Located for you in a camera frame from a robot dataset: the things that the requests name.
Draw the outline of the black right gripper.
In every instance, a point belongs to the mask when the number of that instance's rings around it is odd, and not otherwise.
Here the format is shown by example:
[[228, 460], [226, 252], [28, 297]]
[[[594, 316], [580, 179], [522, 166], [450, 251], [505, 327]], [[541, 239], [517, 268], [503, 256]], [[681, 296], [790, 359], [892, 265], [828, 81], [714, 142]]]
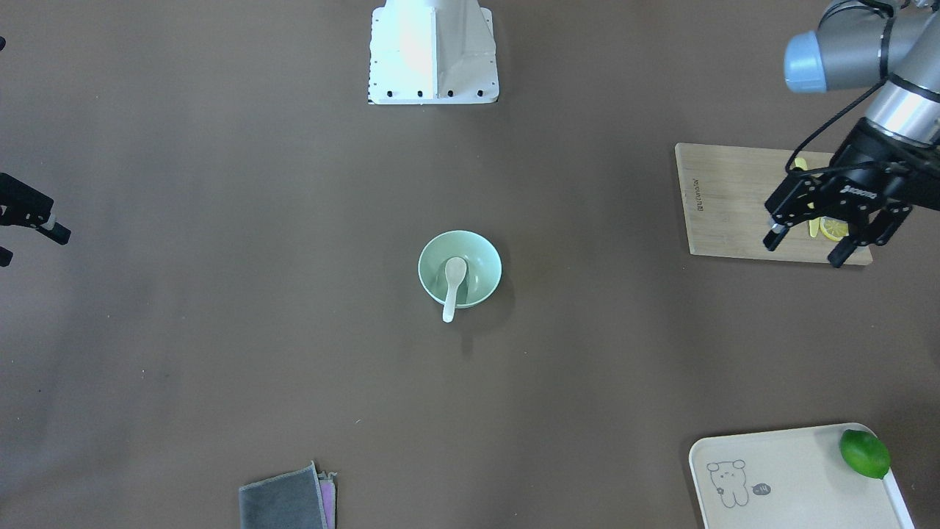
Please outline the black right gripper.
[[67, 245], [71, 230], [57, 221], [51, 211], [53, 198], [30, 185], [1, 173], [1, 226], [19, 226], [40, 232], [58, 245]]

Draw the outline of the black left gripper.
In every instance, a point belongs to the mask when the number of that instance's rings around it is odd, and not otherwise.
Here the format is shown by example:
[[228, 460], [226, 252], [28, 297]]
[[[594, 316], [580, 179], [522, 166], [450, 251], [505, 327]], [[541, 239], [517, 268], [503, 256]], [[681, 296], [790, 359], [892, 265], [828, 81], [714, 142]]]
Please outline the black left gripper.
[[865, 237], [892, 237], [913, 207], [938, 210], [938, 143], [890, 133], [869, 118], [857, 121], [825, 167], [799, 170], [795, 160], [764, 204], [767, 251], [796, 225], [828, 215], [850, 226], [827, 256], [842, 268], [857, 253], [867, 255], [872, 241]]

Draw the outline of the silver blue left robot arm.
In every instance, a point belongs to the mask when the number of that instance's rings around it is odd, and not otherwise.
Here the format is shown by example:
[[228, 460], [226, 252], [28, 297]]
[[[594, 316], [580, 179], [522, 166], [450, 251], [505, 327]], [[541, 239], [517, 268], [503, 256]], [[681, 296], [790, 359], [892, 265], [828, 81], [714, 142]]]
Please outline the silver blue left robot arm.
[[848, 225], [828, 255], [841, 267], [885, 245], [914, 207], [938, 209], [939, 20], [936, 1], [834, 1], [784, 54], [793, 93], [863, 88], [865, 114], [823, 168], [795, 158], [765, 202], [775, 251], [792, 228], [823, 217]]

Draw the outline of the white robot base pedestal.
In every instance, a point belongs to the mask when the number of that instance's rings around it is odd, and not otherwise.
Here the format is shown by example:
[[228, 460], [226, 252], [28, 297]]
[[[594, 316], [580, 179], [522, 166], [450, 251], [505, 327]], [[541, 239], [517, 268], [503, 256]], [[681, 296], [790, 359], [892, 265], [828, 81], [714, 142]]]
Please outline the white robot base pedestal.
[[367, 103], [498, 101], [494, 17], [479, 2], [386, 1], [370, 21]]

